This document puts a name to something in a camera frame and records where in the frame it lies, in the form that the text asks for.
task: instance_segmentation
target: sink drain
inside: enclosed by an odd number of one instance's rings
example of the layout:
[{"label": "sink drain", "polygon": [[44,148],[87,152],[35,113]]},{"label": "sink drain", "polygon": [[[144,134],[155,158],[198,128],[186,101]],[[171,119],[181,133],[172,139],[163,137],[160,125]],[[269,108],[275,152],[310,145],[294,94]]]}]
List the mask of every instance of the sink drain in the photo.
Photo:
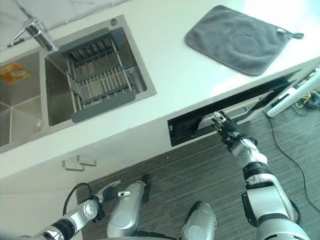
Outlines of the sink drain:
[{"label": "sink drain", "polygon": [[34,122],[33,122],[33,133],[38,133],[41,131],[42,128],[42,119],[41,117],[38,117]]}]

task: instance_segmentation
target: orange label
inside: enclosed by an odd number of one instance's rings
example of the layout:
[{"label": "orange label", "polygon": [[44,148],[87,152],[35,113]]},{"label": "orange label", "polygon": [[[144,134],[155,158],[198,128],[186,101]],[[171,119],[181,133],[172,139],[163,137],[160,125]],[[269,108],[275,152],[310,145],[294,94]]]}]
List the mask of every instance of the orange label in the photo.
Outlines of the orange label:
[{"label": "orange label", "polygon": [[8,84],[13,84],[19,80],[25,79],[31,73],[25,70],[21,65],[16,62],[10,63],[1,68],[0,77]]}]

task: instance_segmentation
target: double sink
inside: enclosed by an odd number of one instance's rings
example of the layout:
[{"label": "double sink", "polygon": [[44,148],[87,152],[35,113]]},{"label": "double sink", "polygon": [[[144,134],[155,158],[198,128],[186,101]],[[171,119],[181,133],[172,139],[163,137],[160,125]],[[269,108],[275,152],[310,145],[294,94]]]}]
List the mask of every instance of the double sink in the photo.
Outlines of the double sink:
[{"label": "double sink", "polygon": [[155,95],[123,15],[15,57],[29,76],[0,81],[0,152]]}]

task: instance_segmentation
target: sink drain rack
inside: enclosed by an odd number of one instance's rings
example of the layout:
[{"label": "sink drain rack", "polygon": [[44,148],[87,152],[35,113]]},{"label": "sink drain rack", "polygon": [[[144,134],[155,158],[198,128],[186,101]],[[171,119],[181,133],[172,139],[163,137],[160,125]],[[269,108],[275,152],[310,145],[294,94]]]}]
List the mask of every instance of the sink drain rack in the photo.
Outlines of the sink drain rack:
[{"label": "sink drain rack", "polygon": [[134,82],[130,81],[110,34],[71,48],[63,55],[73,105],[73,122],[80,122],[136,98]]}]

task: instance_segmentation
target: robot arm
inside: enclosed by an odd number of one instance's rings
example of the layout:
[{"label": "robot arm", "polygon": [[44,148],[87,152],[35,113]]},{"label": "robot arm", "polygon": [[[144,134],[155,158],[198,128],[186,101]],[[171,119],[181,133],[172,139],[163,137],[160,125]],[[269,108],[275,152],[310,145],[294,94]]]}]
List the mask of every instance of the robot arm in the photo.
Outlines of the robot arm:
[{"label": "robot arm", "polygon": [[70,240],[88,222],[101,220],[105,216],[102,209],[104,202],[131,194],[130,191],[115,191],[114,187],[119,183],[115,181],[102,188],[91,199],[80,203],[58,221],[32,236],[31,240]]},{"label": "robot arm", "polygon": [[235,156],[242,168],[246,192],[242,203],[248,222],[258,227],[257,239],[272,239],[279,232],[288,232],[287,238],[309,240],[307,234],[294,223],[294,210],[278,179],[272,174],[266,156],[257,148],[257,141],[238,130],[238,125],[226,115],[214,112],[212,127],[220,134],[222,142]]}]

